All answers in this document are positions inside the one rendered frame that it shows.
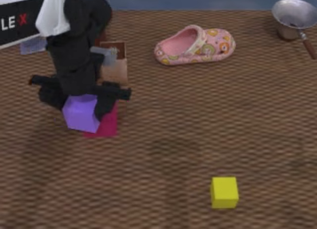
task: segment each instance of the black sign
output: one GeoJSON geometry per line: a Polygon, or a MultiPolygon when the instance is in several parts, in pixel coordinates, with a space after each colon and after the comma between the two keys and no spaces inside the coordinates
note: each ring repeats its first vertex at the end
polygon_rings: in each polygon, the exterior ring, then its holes
{"type": "Polygon", "coordinates": [[[36,19],[44,0],[24,0],[0,5],[0,47],[39,33],[36,19]]]}

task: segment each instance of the yellow cube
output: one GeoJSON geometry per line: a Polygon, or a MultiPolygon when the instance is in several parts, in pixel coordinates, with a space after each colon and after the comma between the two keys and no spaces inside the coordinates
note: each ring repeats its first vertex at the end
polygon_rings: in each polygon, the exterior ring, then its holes
{"type": "Polygon", "coordinates": [[[211,180],[212,208],[235,208],[239,201],[236,177],[213,177],[211,180]]]}

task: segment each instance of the pink shoe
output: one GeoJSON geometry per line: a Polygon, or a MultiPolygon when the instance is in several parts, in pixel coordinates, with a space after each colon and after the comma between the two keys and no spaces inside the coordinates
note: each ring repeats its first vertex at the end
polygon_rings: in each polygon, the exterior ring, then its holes
{"type": "Polygon", "coordinates": [[[223,60],[236,47],[231,34],[223,29],[204,30],[190,25],[155,47],[157,60],[165,65],[178,65],[223,60]]]}

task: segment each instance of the purple cube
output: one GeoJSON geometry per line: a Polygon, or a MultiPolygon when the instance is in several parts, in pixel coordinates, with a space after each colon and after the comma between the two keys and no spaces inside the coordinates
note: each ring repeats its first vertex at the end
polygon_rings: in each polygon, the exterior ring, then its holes
{"type": "Polygon", "coordinates": [[[94,114],[96,103],[95,95],[69,96],[62,110],[68,128],[96,133],[100,124],[94,114]]]}

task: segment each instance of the metal pot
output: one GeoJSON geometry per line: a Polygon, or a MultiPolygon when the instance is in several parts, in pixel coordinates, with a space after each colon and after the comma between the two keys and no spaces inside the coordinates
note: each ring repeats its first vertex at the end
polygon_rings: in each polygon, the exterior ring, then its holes
{"type": "Polygon", "coordinates": [[[280,0],[272,8],[276,28],[281,38],[295,40],[301,38],[312,59],[317,54],[308,40],[304,29],[317,24],[317,8],[303,0],[280,0]]]}

